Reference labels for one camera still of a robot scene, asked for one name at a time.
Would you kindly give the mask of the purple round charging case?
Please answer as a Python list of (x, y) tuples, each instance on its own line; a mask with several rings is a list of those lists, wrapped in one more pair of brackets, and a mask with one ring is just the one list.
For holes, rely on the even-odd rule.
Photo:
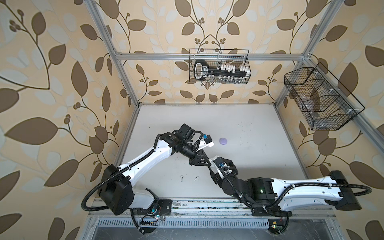
[(219, 139), (219, 142), (220, 142), (220, 144), (223, 145), (223, 146), (225, 146), (225, 145), (228, 144), (228, 140), (227, 140), (226, 138), (220, 138), (220, 139)]

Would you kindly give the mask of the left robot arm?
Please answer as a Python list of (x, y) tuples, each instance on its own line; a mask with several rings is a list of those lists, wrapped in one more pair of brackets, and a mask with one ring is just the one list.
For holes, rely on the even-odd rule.
[(186, 124), (173, 132), (159, 134), (154, 145), (135, 159), (118, 167), (108, 166), (101, 182), (91, 189), (81, 202), (82, 210), (97, 212), (111, 210), (120, 215), (128, 209), (150, 209), (156, 206), (156, 195), (150, 190), (135, 190), (134, 186), (141, 177), (162, 160), (175, 153), (188, 158), (192, 166), (210, 167), (204, 148), (213, 147), (210, 135), (199, 132), (196, 142), (192, 138), (197, 131)]

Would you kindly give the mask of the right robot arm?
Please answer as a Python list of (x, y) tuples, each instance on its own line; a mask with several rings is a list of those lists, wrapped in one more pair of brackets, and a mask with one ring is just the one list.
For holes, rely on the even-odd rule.
[(333, 206), (339, 211), (357, 211), (362, 208), (357, 198), (372, 192), (368, 186), (349, 184), (340, 171), (331, 171), (322, 178), (311, 180), (242, 180), (231, 160), (215, 157), (210, 163), (213, 181), (257, 217), (286, 217), (295, 209), (320, 205)]

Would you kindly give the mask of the black tool with white bits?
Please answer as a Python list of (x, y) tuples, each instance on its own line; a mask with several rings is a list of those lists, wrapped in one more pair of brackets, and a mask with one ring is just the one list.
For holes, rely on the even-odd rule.
[(197, 60), (192, 68), (196, 80), (215, 79), (247, 79), (251, 76), (251, 70), (247, 66), (227, 65), (218, 62), (216, 65), (209, 65), (206, 61)]

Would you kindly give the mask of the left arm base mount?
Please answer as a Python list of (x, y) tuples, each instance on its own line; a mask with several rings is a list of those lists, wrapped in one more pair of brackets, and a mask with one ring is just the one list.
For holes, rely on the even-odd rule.
[(172, 203), (172, 200), (155, 199), (148, 209), (130, 209), (132, 222), (139, 233), (152, 233), (171, 214)]

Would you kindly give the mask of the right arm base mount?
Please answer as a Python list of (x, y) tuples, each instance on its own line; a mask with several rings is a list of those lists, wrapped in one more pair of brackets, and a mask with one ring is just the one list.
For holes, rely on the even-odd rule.
[(265, 205), (254, 205), (250, 207), (252, 215), (254, 217), (274, 217), (275, 220), (269, 220), (268, 232), (272, 235), (283, 235), (288, 229), (290, 218), (293, 216), (292, 212), (282, 211), (281, 208), (276, 205), (274, 207)]

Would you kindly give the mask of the aluminium rail front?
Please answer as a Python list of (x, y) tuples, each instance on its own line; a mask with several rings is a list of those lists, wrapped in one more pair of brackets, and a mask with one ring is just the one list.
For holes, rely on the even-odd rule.
[(90, 213), (86, 223), (92, 227), (134, 227), (138, 223), (151, 228), (244, 228), (266, 229), (272, 222), (284, 224), (286, 215), (272, 216), (252, 210), (233, 199), (160, 200), (160, 216), (145, 217), (135, 210), (133, 220), (130, 211), (115, 216), (107, 210)]

